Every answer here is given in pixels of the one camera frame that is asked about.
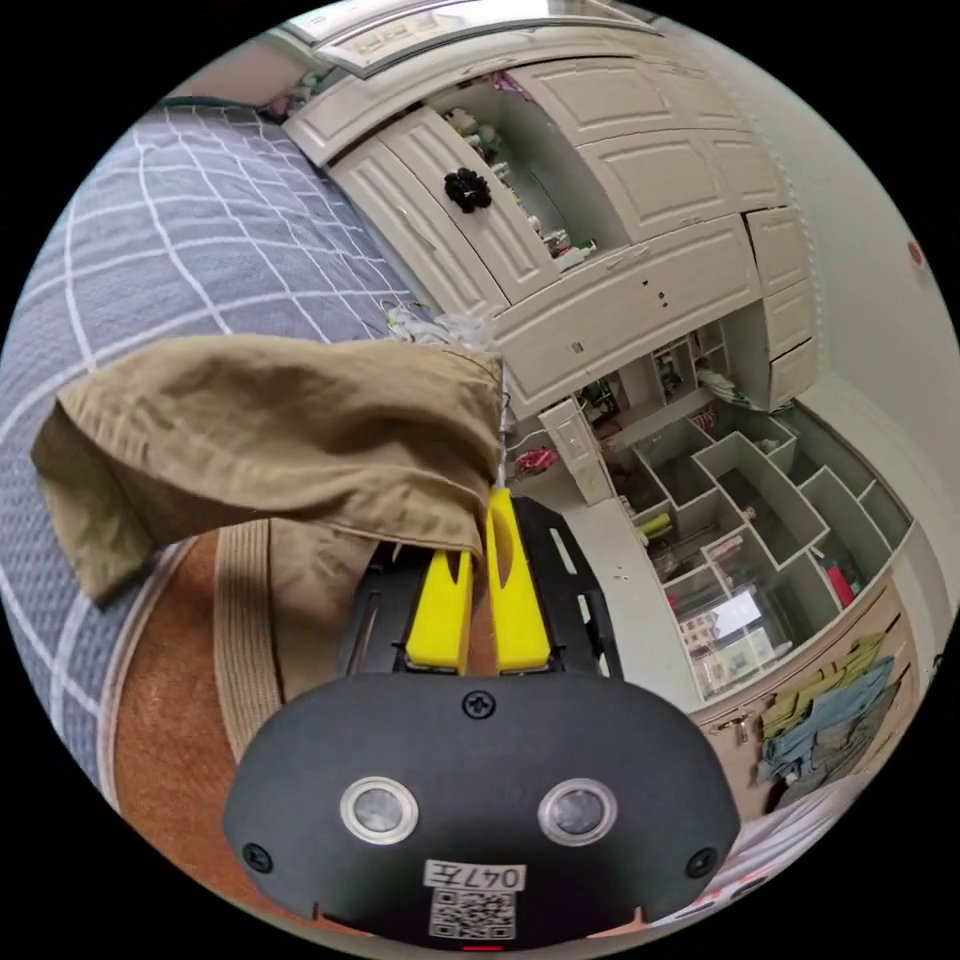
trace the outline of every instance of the qr code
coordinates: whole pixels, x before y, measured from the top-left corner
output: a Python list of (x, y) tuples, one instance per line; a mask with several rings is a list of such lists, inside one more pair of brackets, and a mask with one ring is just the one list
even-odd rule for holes
[(516, 894), (434, 890), (430, 935), (452, 940), (513, 940), (517, 935)]

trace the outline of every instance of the cabinet drawer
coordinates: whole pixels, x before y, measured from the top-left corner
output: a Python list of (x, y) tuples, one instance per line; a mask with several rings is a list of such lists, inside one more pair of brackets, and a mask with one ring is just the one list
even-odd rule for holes
[(597, 442), (574, 399), (564, 400), (540, 414), (540, 422), (557, 446), (557, 453), (573, 466), (584, 458), (597, 459)]
[(759, 300), (739, 216), (599, 258), (497, 317), (494, 339), (526, 416), (691, 330)]
[(764, 297), (763, 311), (771, 359), (793, 350), (813, 336), (813, 289), (809, 280), (801, 280), (779, 293)]
[(817, 342), (808, 340), (770, 364), (770, 409), (800, 396), (817, 379)]
[(594, 506), (616, 496), (610, 474), (599, 458), (580, 461), (570, 468), (577, 488), (586, 500), (587, 506)]
[(747, 214), (747, 227), (757, 258), (765, 297), (807, 277), (807, 240), (795, 207)]

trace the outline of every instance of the gray plaid bedsheet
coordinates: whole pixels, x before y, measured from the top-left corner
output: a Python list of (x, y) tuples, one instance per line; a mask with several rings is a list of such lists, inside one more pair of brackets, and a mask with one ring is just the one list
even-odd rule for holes
[(70, 380), (164, 337), (387, 333), (409, 299), (337, 187), (243, 108), (152, 111), (47, 239), (0, 355), (0, 597), (54, 729), (99, 786), (104, 683), (140, 586), (107, 611), (79, 592), (30, 463)]

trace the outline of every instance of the beige strap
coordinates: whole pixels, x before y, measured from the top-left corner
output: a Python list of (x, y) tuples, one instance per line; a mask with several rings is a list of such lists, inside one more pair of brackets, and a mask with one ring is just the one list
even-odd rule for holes
[(270, 522), (226, 527), (217, 542), (213, 663), (234, 758), (282, 705), (270, 629)]

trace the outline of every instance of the storage cubby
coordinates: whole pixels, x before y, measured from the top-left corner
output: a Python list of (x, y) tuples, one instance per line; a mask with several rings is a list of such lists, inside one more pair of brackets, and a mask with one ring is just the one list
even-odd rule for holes
[(910, 529), (910, 517), (893, 495), (879, 483), (872, 484), (860, 498), (892, 550), (900, 546)]
[(857, 497), (873, 482), (873, 474), (866, 464), (800, 406), (778, 415), (776, 420), (797, 437), (797, 449), (788, 474), (794, 483), (806, 482), (821, 467), (829, 467)]
[(697, 460), (757, 531), (777, 564), (826, 532), (800, 491), (742, 434), (703, 450)]
[(676, 577), (663, 585), (684, 645), (690, 649), (701, 640), (698, 630), (707, 624), (701, 617), (709, 617), (710, 610), (728, 599), (727, 591), (716, 572), (708, 566), (697, 567), (689, 573)]
[(631, 517), (663, 512), (669, 505), (669, 495), (652, 470), (632, 450), (607, 451), (604, 462), (613, 488), (628, 504)]
[(829, 528), (817, 542), (814, 555), (825, 570), (837, 567), (856, 596), (890, 559), (887, 541), (863, 505), (829, 468), (820, 470), (802, 490)]
[(713, 489), (713, 483), (694, 459), (711, 445), (710, 438), (689, 420), (676, 420), (634, 448), (667, 491), (683, 506)]
[(684, 507), (669, 507), (670, 529), (649, 538), (647, 552), (662, 583), (689, 573), (706, 562), (704, 549), (742, 526), (743, 518), (720, 490)]
[(782, 424), (765, 413), (744, 410), (729, 403), (713, 403), (714, 425), (706, 430), (714, 440), (723, 440), (732, 433), (742, 433), (768, 456), (786, 444), (795, 444), (796, 438)]
[(707, 324), (604, 377), (617, 410), (598, 426), (598, 438), (605, 447), (625, 449), (689, 417), (712, 396), (700, 386), (698, 371), (703, 368), (726, 372), (719, 323)]
[[(477, 122), (479, 132), (469, 128), (464, 135), (481, 137), (478, 162), (486, 161), (524, 211), (537, 218), (548, 248), (558, 231), (577, 247), (592, 242), (604, 252), (627, 246), (620, 217), (574, 146), (540, 107), (517, 89), (498, 88), (493, 77), (448, 90), (427, 105), (441, 116), (459, 110)], [(507, 165), (504, 172), (498, 164)]]
[[(697, 685), (707, 701), (755, 679), (840, 612), (808, 554), (777, 569), (750, 528), (736, 531), (722, 546), (722, 554), (711, 552), (717, 557), (713, 576), (725, 595), (701, 607), (676, 608)], [(709, 582), (705, 573), (699, 576)], [(668, 595), (671, 588), (665, 587)]]

